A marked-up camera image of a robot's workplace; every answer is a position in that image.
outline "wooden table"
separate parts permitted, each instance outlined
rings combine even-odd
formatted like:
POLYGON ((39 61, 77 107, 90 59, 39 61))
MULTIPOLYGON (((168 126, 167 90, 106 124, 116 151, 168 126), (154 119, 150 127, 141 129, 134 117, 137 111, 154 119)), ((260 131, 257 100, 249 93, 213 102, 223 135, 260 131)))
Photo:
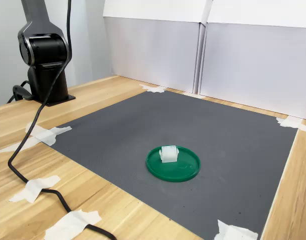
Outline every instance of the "wooden table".
MULTIPOLYGON (((69 93, 76 99, 45 107, 37 124, 50 129, 123 101, 146 91, 139 83, 141 82, 113 76, 71 87, 69 93)), ((279 118, 287 117, 280 113, 210 97, 205 97, 204 100, 279 118)), ((35 101, 26 100, 0 106, 0 149, 22 140, 26 125, 33 120, 39 106, 35 101)), ((53 194, 41 193, 34 203, 25 200, 8 201, 25 186, 8 168, 7 161, 11 154, 12 152, 0 153, 0 239, 43 239, 45 230, 63 217, 66 211, 53 194)), ((58 175, 61 180, 52 189, 62 193, 71 209, 98 211, 102 220, 96 225, 113 233, 120 240, 200 239, 173 220, 43 143, 21 151, 13 165, 28 179, 58 175)), ((306 240, 304 131, 297 131, 262 238, 306 240)), ((76 239, 105 237, 85 229, 76 239)))

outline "black cable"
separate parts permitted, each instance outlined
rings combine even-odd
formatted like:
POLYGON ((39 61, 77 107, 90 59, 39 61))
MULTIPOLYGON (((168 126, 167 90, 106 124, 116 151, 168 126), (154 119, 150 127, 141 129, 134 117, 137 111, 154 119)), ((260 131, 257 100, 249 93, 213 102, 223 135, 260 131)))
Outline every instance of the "black cable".
MULTIPOLYGON (((28 180, 12 165, 12 161, 14 160, 14 158, 18 155, 18 153, 20 152, 21 148, 23 147, 23 145, 25 144, 25 142, 28 140, 35 124, 37 123, 38 121, 38 118, 39 118, 39 115, 42 111, 42 109, 45 107, 47 101, 48 101, 48 98, 51 94, 51 91, 53 89, 53 86, 56 82, 56 80, 58 79, 58 77, 60 76, 60 74, 64 71, 64 69, 66 68, 66 66, 69 64, 69 62, 71 61, 72 59, 72 45, 71 45, 71 31, 70 31, 70 19, 71 19, 71 1, 72 0, 68 0, 67 2, 67 18, 66 18, 66 32, 67 32, 67 43, 68 43, 68 49, 69 49, 69 57, 68 59, 65 61, 65 63, 63 64, 63 66, 61 67, 61 69, 58 71, 58 73, 56 74, 52 84, 51 84, 51 87, 49 88, 49 91, 47 92, 47 95, 45 97, 45 100, 43 101, 42 105, 38 108, 37 112, 36 112, 36 115, 34 117, 34 120, 31 124, 31 126, 29 127, 25 137, 23 138, 22 142, 19 144, 19 146, 17 147, 17 149, 15 150, 15 152, 13 153, 13 155, 9 158, 8 162, 7 162, 7 165, 8 167, 25 183, 28 182, 28 180)), ((57 190, 53 190, 53 189, 45 189, 43 188, 41 190, 41 192, 43 193, 51 193, 51 194, 56 194, 57 197, 59 198, 59 200, 61 201, 62 205, 64 206, 65 210, 69 213, 71 212, 71 209, 69 207, 69 205, 67 204, 67 202, 64 200, 63 196, 61 195, 61 193, 57 190)), ((99 228, 97 226, 93 226, 91 224, 88 224, 86 225, 87 229, 90 229, 90 230, 93 230, 97 233, 100 233, 100 234, 103 234, 105 236, 107 236, 109 239, 111 240, 117 240, 117 238, 110 232, 102 229, 102 228, 99 228)))
MULTIPOLYGON (((30 82, 28 80, 22 82, 21 87, 24 87, 25 84, 30 84, 30 82)), ((7 101, 6 104, 9 104, 10 102, 12 102, 14 98, 15 98, 14 95, 11 96, 11 98, 7 101)))

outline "green plastic lid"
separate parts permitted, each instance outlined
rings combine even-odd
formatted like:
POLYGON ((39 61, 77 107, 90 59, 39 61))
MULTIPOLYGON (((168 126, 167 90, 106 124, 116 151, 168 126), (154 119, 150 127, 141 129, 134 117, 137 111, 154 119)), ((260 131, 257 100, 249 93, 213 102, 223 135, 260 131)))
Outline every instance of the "green plastic lid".
POLYGON ((162 163, 159 150, 154 148, 146 157, 148 170, 157 178, 168 182, 184 182, 194 178, 201 167, 199 157, 191 150, 176 146, 178 149, 177 161, 162 163))

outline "cardboard box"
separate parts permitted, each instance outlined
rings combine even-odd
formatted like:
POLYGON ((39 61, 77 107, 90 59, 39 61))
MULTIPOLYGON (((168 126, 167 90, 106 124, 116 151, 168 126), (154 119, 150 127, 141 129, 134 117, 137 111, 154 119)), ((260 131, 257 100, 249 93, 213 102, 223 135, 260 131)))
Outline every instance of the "cardboard box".
POLYGON ((215 0, 199 93, 306 119, 306 0, 215 0))
POLYGON ((189 93, 198 91, 212 0, 106 0, 112 73, 189 93))

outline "gray wall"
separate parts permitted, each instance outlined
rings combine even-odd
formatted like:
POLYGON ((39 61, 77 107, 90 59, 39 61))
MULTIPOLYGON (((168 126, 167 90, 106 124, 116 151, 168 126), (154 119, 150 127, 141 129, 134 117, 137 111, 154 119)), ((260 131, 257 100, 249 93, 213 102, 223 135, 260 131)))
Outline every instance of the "gray wall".
MULTIPOLYGON (((73 58, 65 69, 68 86, 111 74, 103 21, 105 0, 72 0, 71 40, 73 58)), ((45 0, 49 19, 66 36, 67 0, 45 0)), ((0 0, 0 105, 12 95, 12 87, 27 80, 28 66, 19 51, 17 35, 26 24, 20 0, 0 0)))
POLYGON ((85 2, 93 79, 101 79, 112 75, 109 44, 103 19, 105 0, 85 2))

